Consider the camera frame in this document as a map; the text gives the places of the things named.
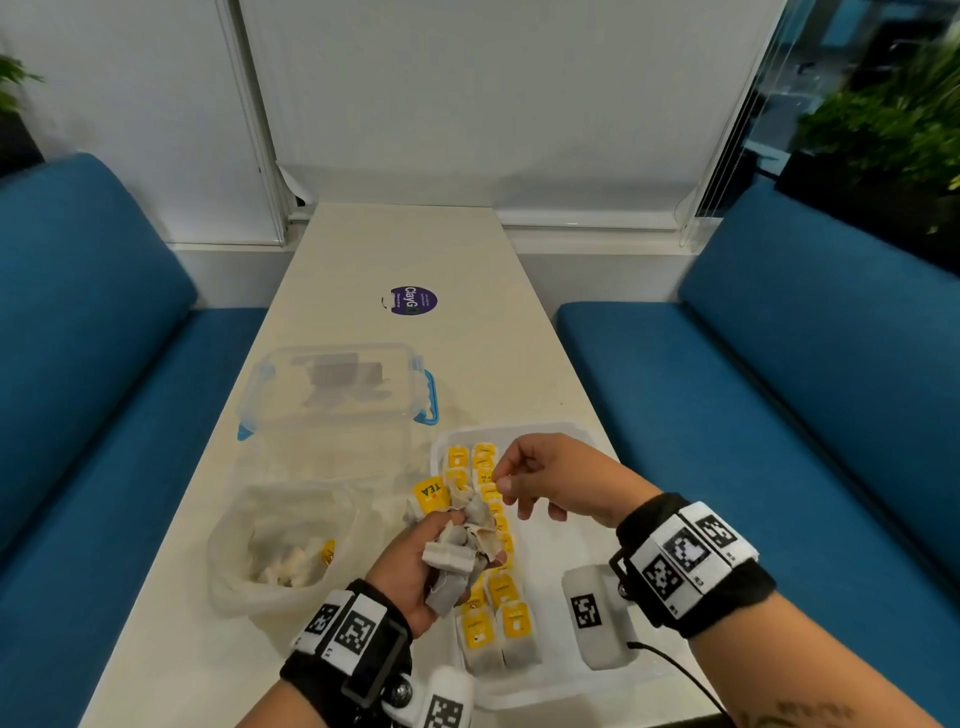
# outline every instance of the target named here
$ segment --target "cable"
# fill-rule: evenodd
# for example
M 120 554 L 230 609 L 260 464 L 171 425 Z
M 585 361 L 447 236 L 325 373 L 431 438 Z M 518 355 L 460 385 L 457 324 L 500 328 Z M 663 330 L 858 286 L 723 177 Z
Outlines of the cable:
M 731 725 L 733 725 L 733 719 L 730 717 L 730 714 L 727 713 L 726 710 L 724 710 L 724 707 L 720 704 L 720 702 L 719 702 L 715 697 L 713 697 L 713 694 L 712 694 L 709 690 L 707 690 L 707 688 L 704 687 L 703 683 L 701 683 L 699 680 L 697 680 L 697 678 L 695 678 L 693 675 L 690 674 L 690 671 L 687 670 L 686 667 L 684 667 L 683 665 L 681 665 L 680 663 L 678 663 L 676 660 L 674 660 L 672 657 L 670 657 L 670 656 L 669 656 L 668 654 L 666 654 L 665 652 L 660 652 L 656 647 L 652 647 L 652 646 L 650 646 L 649 644 L 644 644 L 644 643 L 627 643 L 627 646 L 630 647 L 631 649 L 645 649 L 645 650 L 649 650 L 650 652 L 653 652 L 653 653 L 654 653 L 655 655 L 657 655 L 658 657 L 662 657 L 664 660 L 666 660 L 668 663 L 670 663 L 670 665 L 672 665 L 673 667 L 675 667 L 676 669 L 678 669 L 680 672 L 682 672 L 684 675 L 686 675 L 686 678 L 687 678 L 691 683 L 693 683 L 693 684 L 696 685 L 698 688 L 700 688 L 700 690 L 703 692 L 703 694 L 706 695 L 706 696 L 710 699 L 710 702 L 713 703 L 713 705 L 716 706 L 716 708 L 717 708 L 718 711 L 720 711 L 720 715 L 726 716 L 727 720 L 729 720 L 730 723 L 731 723 Z

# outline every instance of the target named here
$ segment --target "white table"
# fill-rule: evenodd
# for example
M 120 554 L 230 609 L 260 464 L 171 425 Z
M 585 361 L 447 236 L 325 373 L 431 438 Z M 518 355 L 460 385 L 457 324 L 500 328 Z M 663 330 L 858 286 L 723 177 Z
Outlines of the white table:
M 385 310 L 381 298 L 406 285 L 433 291 L 437 308 L 420 316 Z M 436 375 L 439 428 L 572 420 L 612 454 L 490 210 L 320 206 L 140 590 L 84 728 L 233 726 L 276 680 L 281 650 L 300 623 L 221 619 L 206 594 L 204 546 L 228 504 L 228 474 L 242 447 L 238 397 L 252 364 L 277 347 L 395 341 L 414 347 Z M 415 449 L 423 452 L 435 430 L 421 425 L 415 433 Z M 702 676 L 675 634 L 651 630 L 641 638 Z M 638 659 L 656 658 L 644 653 Z M 671 674 L 629 691 L 480 713 L 474 725 L 646 726 L 713 712 L 695 687 Z

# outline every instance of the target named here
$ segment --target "forearm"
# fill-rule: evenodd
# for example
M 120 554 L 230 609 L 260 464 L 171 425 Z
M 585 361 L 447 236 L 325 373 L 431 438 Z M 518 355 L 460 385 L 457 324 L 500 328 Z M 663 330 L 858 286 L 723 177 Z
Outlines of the forearm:
M 932 728 L 938 723 L 780 595 L 690 641 L 739 728 Z
M 237 728 L 326 728 L 317 714 L 296 688 L 283 680 L 260 698 Z

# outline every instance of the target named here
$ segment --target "blue cushion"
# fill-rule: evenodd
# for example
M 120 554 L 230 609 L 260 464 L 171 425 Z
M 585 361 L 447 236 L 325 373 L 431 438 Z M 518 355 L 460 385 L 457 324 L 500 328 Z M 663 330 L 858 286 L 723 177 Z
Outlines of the blue cushion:
M 4 725 L 80 721 L 264 313 L 191 314 L 9 549 Z
M 569 303 L 557 329 L 626 465 L 709 503 L 787 598 L 960 725 L 954 603 L 678 306 Z
M 0 229 L 2 553 L 196 291 L 90 155 L 0 183 Z
M 960 580 L 960 279 L 764 183 L 680 294 Z

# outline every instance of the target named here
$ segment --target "plastic container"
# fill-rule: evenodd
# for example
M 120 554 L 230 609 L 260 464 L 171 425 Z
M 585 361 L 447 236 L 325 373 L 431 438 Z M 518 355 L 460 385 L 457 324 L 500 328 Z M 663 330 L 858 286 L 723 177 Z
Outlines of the plastic container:
M 402 472 L 410 428 L 437 412 L 433 377 L 405 344 L 278 349 L 253 368 L 238 408 L 246 479 Z
M 516 437 L 528 432 L 562 432 L 594 444 L 586 430 L 570 422 L 458 429 L 441 433 L 434 442 L 430 453 L 431 473 L 440 473 L 444 452 L 451 446 L 492 442 L 503 453 Z M 551 521 L 543 506 L 535 508 L 533 517 L 525 522 L 516 518 L 513 508 L 506 509 L 505 513 L 514 537 L 514 571 L 518 572 L 524 598 L 537 621 L 543 661 L 526 669 L 477 676 L 476 704 L 489 711 L 508 710 L 633 686 L 666 674 L 664 665 L 643 660 L 634 660 L 619 669 L 593 671 L 584 663 L 577 648 L 561 578 L 565 571 L 576 567 L 606 564 L 619 548 L 613 532 L 592 519 L 579 516 L 570 516 L 566 523 Z M 638 634 L 652 629 L 637 607 L 631 607 L 630 612 Z M 456 620 L 451 616 L 445 619 L 450 630 L 450 663 L 464 668 L 456 639 Z
M 214 609 L 224 617 L 240 617 L 319 608 L 331 590 L 365 573 L 386 546 L 382 515 L 364 498 L 382 487 L 382 482 L 351 479 L 244 489 L 207 541 Z M 329 539 L 336 541 L 333 561 L 328 567 L 315 564 L 306 586 L 257 582 L 283 550 Z

